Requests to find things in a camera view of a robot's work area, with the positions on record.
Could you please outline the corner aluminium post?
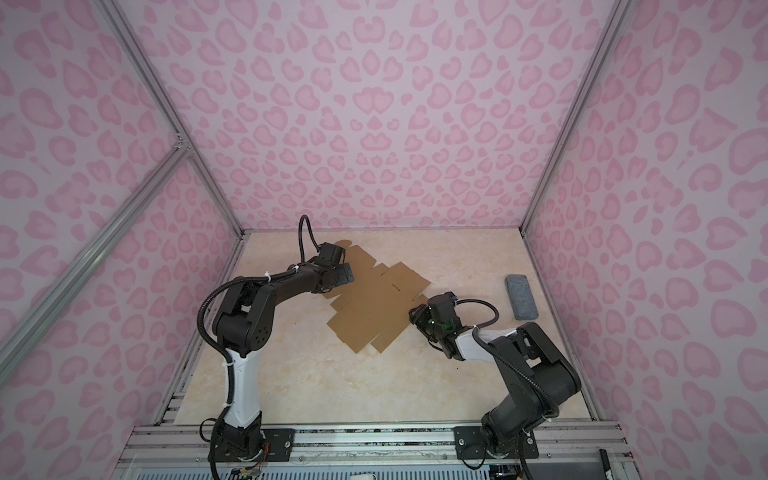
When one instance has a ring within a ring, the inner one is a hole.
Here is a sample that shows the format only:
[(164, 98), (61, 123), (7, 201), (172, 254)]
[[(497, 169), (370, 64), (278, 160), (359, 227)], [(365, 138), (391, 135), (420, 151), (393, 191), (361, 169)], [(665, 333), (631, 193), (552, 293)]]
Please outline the corner aluminium post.
[(158, 108), (160, 115), (177, 138), (179, 146), (187, 151), (192, 166), (211, 197), (213, 204), (217, 207), (235, 237), (242, 239), (245, 236), (246, 230), (237, 219), (223, 190), (216, 182), (211, 169), (205, 163), (196, 143), (191, 138), (189, 129), (181, 118), (171, 95), (146, 55), (135, 29), (128, 21), (119, 2), (99, 0), (94, 1), (94, 5), (102, 14), (107, 26), (112, 30), (116, 41), (133, 65), (148, 95)]
[(592, 57), (586, 64), (584, 74), (578, 83), (574, 97), (570, 103), (567, 115), (560, 127), (555, 143), (546, 161), (545, 168), (533, 192), (531, 203), (520, 225), (520, 234), (525, 239), (532, 231), (532, 224), (537, 212), (544, 202), (544, 196), (553, 181), (555, 170), (561, 162), (566, 147), (576, 133), (579, 122), (586, 111), (590, 99), (597, 87), (601, 76), (610, 63), (619, 40), (631, 21), (637, 1), (615, 1), (604, 28), (598, 37)]

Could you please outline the right corner aluminium post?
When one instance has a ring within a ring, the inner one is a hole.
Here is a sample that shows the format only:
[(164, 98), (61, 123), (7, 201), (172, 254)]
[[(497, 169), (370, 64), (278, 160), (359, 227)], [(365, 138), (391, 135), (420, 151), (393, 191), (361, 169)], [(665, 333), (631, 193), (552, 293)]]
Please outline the right corner aluminium post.
[(532, 231), (532, 224), (537, 212), (544, 202), (544, 196), (553, 181), (555, 170), (561, 162), (566, 147), (576, 133), (579, 122), (586, 111), (590, 99), (597, 87), (601, 76), (610, 63), (619, 40), (631, 21), (637, 1), (615, 1), (604, 28), (598, 37), (592, 57), (586, 64), (584, 74), (578, 83), (574, 97), (570, 103), (567, 115), (560, 127), (555, 143), (546, 161), (545, 168), (533, 192), (531, 203), (520, 225), (520, 234), (525, 239)]

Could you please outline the left corner aluminium post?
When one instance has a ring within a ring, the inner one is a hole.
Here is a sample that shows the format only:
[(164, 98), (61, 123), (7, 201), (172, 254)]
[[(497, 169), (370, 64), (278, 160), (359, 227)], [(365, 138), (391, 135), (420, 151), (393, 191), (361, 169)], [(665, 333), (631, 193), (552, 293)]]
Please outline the left corner aluminium post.
[(133, 65), (148, 95), (158, 108), (160, 115), (177, 138), (179, 146), (187, 151), (192, 166), (211, 197), (213, 204), (217, 207), (235, 237), (242, 239), (245, 236), (246, 230), (237, 219), (223, 190), (216, 182), (211, 169), (205, 163), (196, 143), (191, 138), (189, 129), (181, 118), (171, 95), (146, 55), (135, 29), (128, 21), (119, 2), (99, 0), (94, 1), (94, 5), (102, 14), (107, 26), (112, 30), (116, 41)]

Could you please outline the left diagonal aluminium strut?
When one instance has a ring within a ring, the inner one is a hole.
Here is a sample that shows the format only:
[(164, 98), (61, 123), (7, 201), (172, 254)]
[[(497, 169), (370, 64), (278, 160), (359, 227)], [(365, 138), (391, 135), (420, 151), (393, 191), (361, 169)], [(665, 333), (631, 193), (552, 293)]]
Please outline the left diagonal aluminium strut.
[(22, 317), (19, 326), (1, 345), (1, 384), (21, 367), (52, 328), (62, 311), (84, 288), (138, 217), (152, 203), (176, 170), (188, 158), (189, 144), (180, 142), (151, 172), (126, 201), (107, 220), (94, 237), (78, 253), (63, 274), (48, 288), (40, 301)]

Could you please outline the grey felt case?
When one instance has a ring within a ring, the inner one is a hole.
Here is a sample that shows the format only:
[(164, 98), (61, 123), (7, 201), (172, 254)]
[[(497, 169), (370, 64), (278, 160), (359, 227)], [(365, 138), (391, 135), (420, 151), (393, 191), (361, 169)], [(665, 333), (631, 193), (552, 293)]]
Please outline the grey felt case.
[(538, 308), (528, 278), (521, 274), (510, 274), (504, 279), (514, 318), (519, 321), (534, 321), (539, 318)]

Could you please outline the brown cardboard box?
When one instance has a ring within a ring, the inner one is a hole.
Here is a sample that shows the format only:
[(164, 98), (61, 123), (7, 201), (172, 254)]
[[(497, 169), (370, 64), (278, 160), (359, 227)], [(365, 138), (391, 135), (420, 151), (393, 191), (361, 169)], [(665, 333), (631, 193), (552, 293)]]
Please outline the brown cardboard box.
[(402, 262), (377, 262), (349, 240), (337, 244), (354, 281), (324, 295), (335, 310), (328, 326), (354, 353), (367, 345), (382, 353), (410, 325), (409, 312), (427, 302), (430, 281)]

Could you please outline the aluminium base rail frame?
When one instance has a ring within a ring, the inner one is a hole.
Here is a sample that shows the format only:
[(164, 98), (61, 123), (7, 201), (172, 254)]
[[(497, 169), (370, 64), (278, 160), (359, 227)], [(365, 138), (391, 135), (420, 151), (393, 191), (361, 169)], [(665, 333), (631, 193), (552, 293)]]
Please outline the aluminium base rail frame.
[(522, 451), (483, 452), (470, 422), (274, 424), (267, 455), (210, 463), (204, 429), (138, 427), (120, 454), (119, 479), (636, 479), (635, 459), (620, 427), (608, 421), (546, 422)]

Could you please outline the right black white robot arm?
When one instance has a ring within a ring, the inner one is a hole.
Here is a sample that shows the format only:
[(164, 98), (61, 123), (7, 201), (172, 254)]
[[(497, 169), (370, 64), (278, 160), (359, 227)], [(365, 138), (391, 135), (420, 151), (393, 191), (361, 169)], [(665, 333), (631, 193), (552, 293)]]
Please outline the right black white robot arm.
[(465, 442), (467, 459), (482, 453), (520, 456), (535, 444), (534, 429), (560, 415), (560, 406), (581, 391), (575, 368), (534, 322), (498, 330), (498, 309), (452, 292), (429, 298), (409, 311), (409, 321), (446, 358), (485, 361), (499, 370), (507, 394), (483, 415), (479, 441)]

